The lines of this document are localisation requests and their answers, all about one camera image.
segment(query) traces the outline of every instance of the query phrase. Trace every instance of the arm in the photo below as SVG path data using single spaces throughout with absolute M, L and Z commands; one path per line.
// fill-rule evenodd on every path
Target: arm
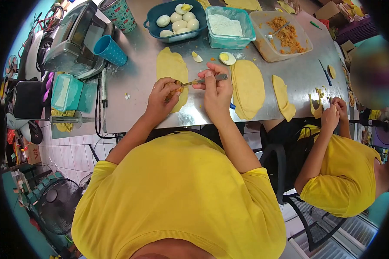
M 219 131 L 226 156 L 240 173 L 260 168 L 261 163 L 244 140 L 229 113 L 233 87 L 231 80 L 216 82 L 214 75 L 227 74 L 226 67 L 208 62 L 209 69 L 197 74 L 205 78 L 205 84 L 193 85 L 195 89 L 204 89 L 204 106 L 209 118 Z
M 327 145 L 333 131 L 337 127 L 338 120 L 338 111 L 334 109 L 334 104 L 331 104 L 330 108 L 327 108 L 322 114 L 322 129 L 320 134 L 295 180 L 294 187 L 298 194 L 301 194 L 308 180 L 320 174 L 324 154 L 326 153 Z
M 338 97 L 334 97 L 332 100 L 332 104 L 334 104 L 337 108 L 338 114 L 340 115 L 340 129 L 339 135 L 342 137 L 350 138 L 350 125 L 347 117 L 347 104 L 345 101 Z
M 148 97 L 147 109 L 143 116 L 138 119 L 130 131 L 121 139 L 118 145 L 109 153 L 105 161 L 119 164 L 124 157 L 135 147 L 144 144 L 150 132 L 163 121 L 176 103 L 179 101 L 180 92 L 177 92 L 169 102 L 166 97 L 179 85 L 168 84 L 175 82 L 170 77 L 159 79 L 153 86 Z

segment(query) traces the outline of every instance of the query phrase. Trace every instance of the stainless steel table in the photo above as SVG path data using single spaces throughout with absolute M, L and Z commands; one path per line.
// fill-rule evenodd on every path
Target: stainless steel table
M 209 0 L 214 6 L 223 5 L 217 0 Z M 264 10 L 274 10 L 278 4 L 276 1 L 259 1 Z M 148 96 L 150 95 L 156 78 L 156 58 L 158 53 L 166 46 L 170 47 L 172 52 L 182 55 L 189 70 L 189 80 L 197 78 L 197 73 L 207 69 L 206 62 L 210 58 L 218 60 L 218 55 L 223 49 L 212 49 L 209 45 L 207 28 L 197 38 L 189 39 L 174 44 L 165 44 L 153 38 L 142 24 L 146 19 L 147 12 L 151 7 L 162 3 L 161 0 L 146 0 L 141 4 L 137 0 L 127 0 L 130 9 L 137 21 L 137 27 L 128 34 L 122 34 L 116 29 L 114 38 L 119 46 L 125 51 L 129 59 L 122 67 L 109 64 L 107 67 L 107 100 L 106 109 L 107 132 L 125 132 L 130 130 L 137 119 L 145 112 Z M 280 76 L 287 84 L 288 98 L 295 105 L 297 110 L 296 117 L 311 117 L 309 96 L 316 100 L 318 98 L 315 88 L 326 86 L 326 94 L 322 99 L 324 107 L 329 105 L 328 96 L 341 96 L 348 101 L 347 86 L 344 74 L 341 72 L 341 61 L 333 44 L 327 29 L 317 19 L 308 13 L 301 12 L 295 16 L 295 19 L 301 24 L 311 39 L 314 49 L 311 52 L 297 56 L 292 59 L 279 62 L 266 62 L 253 43 L 250 43 L 248 49 L 225 50 L 233 53 L 235 56 L 241 55 L 242 59 L 253 60 L 261 70 L 266 99 L 263 107 L 258 111 L 253 121 L 269 120 L 283 118 L 275 98 L 272 85 L 272 75 Z M 324 27 L 320 30 L 310 24 L 315 22 Z M 202 63 L 193 60 L 191 53 L 196 51 L 202 58 Z M 320 63 L 323 65 L 332 65 L 337 71 L 337 78 L 332 79 L 332 86 L 328 81 Z M 126 100 L 125 93 L 131 97 Z M 208 118 L 203 104 L 203 90 L 194 90 L 190 87 L 188 100 L 185 106 L 177 113 L 170 114 L 158 128 L 191 126 L 212 123 Z M 231 110 L 231 116 L 235 122 L 240 122 L 234 110 Z M 71 132 L 70 136 L 86 135 L 90 133 L 81 133 L 81 130 Z

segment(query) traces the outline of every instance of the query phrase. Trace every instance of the flour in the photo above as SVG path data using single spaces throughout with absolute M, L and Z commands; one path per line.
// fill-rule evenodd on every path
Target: flour
M 218 35 L 239 36 L 242 37 L 241 22 L 231 20 L 220 14 L 209 15 L 209 24 L 212 33 Z

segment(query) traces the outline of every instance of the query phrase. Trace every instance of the egg yolk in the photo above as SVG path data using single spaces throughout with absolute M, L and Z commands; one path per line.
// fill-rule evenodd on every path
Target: egg yolk
M 229 56 L 228 56 L 228 54 L 226 54 L 226 53 L 220 53 L 219 57 L 220 57 L 220 59 L 222 59 L 223 61 L 228 61 L 228 60 L 229 60 Z

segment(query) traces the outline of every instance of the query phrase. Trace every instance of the spoon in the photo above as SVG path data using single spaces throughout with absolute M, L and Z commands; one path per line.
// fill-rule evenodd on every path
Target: spoon
M 267 34 L 267 35 L 265 35 L 265 37 L 266 37 L 269 41 L 271 41 L 272 38 L 273 38 L 273 36 L 274 36 L 275 34 L 279 33 L 283 28 L 285 28 L 285 27 L 286 27 L 287 25 L 289 25 L 289 24 L 290 24 L 290 22 L 287 22 L 287 23 L 284 24 L 279 30 L 277 30 L 276 32 L 274 32 L 272 35 Z

